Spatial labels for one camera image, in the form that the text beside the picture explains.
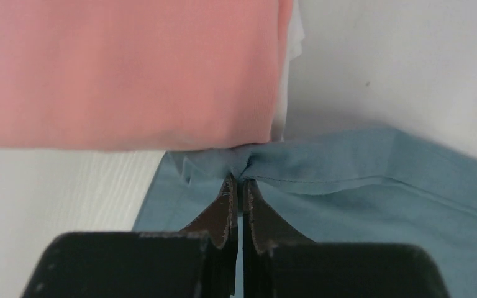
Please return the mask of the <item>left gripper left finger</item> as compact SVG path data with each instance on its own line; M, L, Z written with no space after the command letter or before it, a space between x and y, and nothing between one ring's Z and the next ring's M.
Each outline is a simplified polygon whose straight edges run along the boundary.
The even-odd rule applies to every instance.
M69 232L42 253L24 297L230 297L237 182L176 232Z

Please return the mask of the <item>grey-blue t shirt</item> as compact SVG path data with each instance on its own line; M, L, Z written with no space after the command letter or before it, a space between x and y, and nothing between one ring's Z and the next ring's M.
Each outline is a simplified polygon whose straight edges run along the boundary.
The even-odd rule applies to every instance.
M477 297L477 159L394 129L167 153L134 229L184 227L229 173L313 240L419 245L452 297Z

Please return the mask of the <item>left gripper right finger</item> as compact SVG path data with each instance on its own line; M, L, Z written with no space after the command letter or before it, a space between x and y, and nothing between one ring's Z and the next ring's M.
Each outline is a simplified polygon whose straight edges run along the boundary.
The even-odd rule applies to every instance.
M245 297L448 297L438 266L404 243L315 242L243 184Z

